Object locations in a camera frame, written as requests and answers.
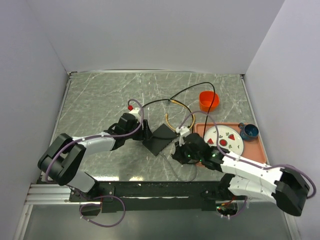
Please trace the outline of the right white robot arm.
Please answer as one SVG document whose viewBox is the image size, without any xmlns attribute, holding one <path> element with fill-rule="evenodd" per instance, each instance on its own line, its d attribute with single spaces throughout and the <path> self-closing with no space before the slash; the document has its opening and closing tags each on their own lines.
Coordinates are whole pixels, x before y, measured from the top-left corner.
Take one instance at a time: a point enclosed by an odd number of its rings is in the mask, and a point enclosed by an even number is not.
<svg viewBox="0 0 320 240">
<path fill-rule="evenodd" d="M 263 199 L 276 204 L 283 212 L 299 217 L 310 186 L 303 173 L 287 164 L 258 163 L 217 145 L 210 145 L 198 133 L 181 136 L 175 142 L 172 158 L 181 164 L 192 161 L 207 169 L 226 174 L 230 180 L 218 187 L 223 199 L 232 196 Z"/>
</svg>

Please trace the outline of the black network switch box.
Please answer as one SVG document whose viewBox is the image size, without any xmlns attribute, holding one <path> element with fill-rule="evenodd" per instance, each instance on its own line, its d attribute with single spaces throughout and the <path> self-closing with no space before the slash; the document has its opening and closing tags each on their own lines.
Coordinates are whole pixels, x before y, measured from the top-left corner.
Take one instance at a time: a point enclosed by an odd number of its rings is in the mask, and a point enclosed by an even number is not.
<svg viewBox="0 0 320 240">
<path fill-rule="evenodd" d="M 164 150 L 178 135 L 164 123 L 160 125 L 149 139 L 142 142 L 143 146 L 147 148 L 154 156 Z"/>
</svg>

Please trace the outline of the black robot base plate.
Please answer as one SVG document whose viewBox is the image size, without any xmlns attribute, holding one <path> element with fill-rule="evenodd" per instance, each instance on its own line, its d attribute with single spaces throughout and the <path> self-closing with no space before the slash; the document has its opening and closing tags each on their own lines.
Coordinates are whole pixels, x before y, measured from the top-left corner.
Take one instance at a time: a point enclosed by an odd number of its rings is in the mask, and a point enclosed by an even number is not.
<svg viewBox="0 0 320 240">
<path fill-rule="evenodd" d="M 117 211 L 215 211 L 216 203 L 234 198 L 229 179 L 221 181 L 101 181 L 89 193 L 73 190 L 72 203 L 102 205 L 102 213 Z"/>
</svg>

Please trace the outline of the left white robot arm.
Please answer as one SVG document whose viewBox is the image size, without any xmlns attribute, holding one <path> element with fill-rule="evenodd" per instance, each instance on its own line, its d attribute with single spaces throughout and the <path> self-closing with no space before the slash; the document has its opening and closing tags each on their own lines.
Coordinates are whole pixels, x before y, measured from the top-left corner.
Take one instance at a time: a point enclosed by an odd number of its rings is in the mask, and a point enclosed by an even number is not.
<svg viewBox="0 0 320 240">
<path fill-rule="evenodd" d="M 99 195 L 99 183 L 88 173 L 79 170 L 83 158 L 114 151 L 122 147 L 128 139 L 144 141 L 151 137 L 152 132 L 146 119 L 138 119 L 137 114 L 124 113 L 118 122 L 97 135 L 58 135 L 37 166 L 58 185 L 76 188 L 87 201 L 94 201 Z"/>
</svg>

